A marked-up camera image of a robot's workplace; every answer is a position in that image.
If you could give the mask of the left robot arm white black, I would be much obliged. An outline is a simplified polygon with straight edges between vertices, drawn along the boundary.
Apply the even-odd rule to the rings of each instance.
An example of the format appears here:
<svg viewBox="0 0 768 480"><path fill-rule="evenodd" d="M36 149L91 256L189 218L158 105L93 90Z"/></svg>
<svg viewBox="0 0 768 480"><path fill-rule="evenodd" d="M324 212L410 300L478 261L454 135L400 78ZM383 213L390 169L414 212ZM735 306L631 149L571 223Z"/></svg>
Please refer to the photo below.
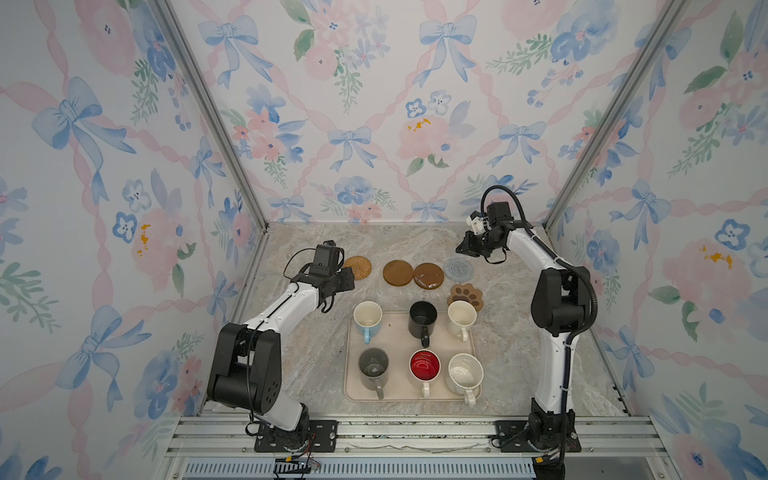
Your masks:
<svg viewBox="0 0 768 480"><path fill-rule="evenodd" d="M219 332L207 398L248 412L252 435L269 448L297 451L311 438L308 407L282 388L281 340L311 312L329 311L335 295L355 288L353 269L307 266L262 313Z"/></svg>

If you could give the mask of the white and blue mug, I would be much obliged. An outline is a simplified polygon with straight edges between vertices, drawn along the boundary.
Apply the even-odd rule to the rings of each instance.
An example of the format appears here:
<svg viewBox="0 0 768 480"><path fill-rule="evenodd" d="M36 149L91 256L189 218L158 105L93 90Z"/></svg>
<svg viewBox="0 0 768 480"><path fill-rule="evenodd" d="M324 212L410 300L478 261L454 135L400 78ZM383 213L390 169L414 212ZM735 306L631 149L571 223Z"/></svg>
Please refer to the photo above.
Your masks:
<svg viewBox="0 0 768 480"><path fill-rule="evenodd" d="M366 345L379 333L383 318L381 306L374 301L363 301L353 311L353 319Z"/></svg>

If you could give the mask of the woven rattan round coaster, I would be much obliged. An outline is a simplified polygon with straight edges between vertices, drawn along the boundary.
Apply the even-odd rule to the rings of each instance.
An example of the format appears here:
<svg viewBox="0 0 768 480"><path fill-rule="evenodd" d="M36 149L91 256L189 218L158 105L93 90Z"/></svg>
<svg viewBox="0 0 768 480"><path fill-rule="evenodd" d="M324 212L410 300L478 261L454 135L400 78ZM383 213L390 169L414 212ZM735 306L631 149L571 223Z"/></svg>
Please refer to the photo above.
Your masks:
<svg viewBox="0 0 768 480"><path fill-rule="evenodd" d="M372 273L371 261L363 256L353 256L345 260L344 268L350 268L356 281L368 278Z"/></svg>

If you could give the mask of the cream mug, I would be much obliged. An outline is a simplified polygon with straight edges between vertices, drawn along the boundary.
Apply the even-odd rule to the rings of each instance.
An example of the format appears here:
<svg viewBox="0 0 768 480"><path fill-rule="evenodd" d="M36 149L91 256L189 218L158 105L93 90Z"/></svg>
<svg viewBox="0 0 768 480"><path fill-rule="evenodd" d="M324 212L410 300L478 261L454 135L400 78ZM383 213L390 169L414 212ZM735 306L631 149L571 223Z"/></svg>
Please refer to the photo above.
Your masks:
<svg viewBox="0 0 768 480"><path fill-rule="evenodd" d="M460 338L462 342L467 343L469 341L470 329L477 320L475 308L467 301L456 300L449 305L447 314L448 332Z"/></svg>

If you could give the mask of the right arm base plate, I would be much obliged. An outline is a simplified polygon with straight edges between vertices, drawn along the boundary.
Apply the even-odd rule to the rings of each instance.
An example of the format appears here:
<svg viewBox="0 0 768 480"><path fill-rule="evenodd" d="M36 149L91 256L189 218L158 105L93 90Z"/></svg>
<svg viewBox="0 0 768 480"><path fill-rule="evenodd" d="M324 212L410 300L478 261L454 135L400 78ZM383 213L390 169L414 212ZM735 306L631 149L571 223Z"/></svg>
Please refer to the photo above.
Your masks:
<svg viewBox="0 0 768 480"><path fill-rule="evenodd" d="M561 431L543 434L538 442L527 419L497 420L494 422L495 433L491 436L493 448L503 453L554 454L561 445Z"/></svg>

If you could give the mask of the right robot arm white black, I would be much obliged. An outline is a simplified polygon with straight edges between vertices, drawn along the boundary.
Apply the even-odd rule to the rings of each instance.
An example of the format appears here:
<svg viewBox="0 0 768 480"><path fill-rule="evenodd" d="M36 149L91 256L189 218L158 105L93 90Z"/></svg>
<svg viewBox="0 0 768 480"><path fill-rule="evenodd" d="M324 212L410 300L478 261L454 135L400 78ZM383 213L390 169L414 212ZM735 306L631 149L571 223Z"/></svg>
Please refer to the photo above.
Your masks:
<svg viewBox="0 0 768 480"><path fill-rule="evenodd" d="M539 380L528 416L527 442L548 457L565 451L575 435L571 400L573 356L581 334L594 324L597 299L589 271L558 256L506 202L467 218L458 254L489 260L497 250L514 253L538 275L531 318L539 329Z"/></svg>

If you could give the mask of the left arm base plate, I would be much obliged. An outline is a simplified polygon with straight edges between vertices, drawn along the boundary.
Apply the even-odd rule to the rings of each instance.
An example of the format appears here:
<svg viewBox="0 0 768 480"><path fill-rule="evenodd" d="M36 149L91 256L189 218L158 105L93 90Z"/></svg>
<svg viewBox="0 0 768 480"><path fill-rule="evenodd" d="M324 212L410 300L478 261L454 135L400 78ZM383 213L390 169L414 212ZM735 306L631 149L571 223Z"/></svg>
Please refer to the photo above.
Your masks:
<svg viewBox="0 0 768 480"><path fill-rule="evenodd" d="M302 418L293 430L260 426L255 434L254 448L257 453L299 454L333 453L336 449L338 422Z"/></svg>

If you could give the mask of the matte brown wooden coaster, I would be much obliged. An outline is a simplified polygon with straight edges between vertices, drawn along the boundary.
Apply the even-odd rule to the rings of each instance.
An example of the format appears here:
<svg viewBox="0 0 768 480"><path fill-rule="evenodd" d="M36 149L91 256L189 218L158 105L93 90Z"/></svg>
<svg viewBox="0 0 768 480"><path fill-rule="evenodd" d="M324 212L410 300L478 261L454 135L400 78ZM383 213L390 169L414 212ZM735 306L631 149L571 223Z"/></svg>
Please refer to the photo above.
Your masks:
<svg viewBox="0 0 768 480"><path fill-rule="evenodd" d="M392 260L388 262L382 270L384 280L392 286L403 287L413 279L414 269L412 265L404 260Z"/></svg>

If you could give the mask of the glossy brown wooden coaster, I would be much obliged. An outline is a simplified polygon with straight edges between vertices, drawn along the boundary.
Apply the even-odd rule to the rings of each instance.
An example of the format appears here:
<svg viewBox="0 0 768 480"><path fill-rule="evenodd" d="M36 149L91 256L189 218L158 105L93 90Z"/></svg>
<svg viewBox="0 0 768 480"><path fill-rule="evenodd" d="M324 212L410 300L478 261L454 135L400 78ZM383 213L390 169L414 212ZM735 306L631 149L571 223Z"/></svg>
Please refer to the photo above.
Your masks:
<svg viewBox="0 0 768 480"><path fill-rule="evenodd" d="M414 283L424 290L435 290L445 280L442 268L434 263L422 263L413 270Z"/></svg>

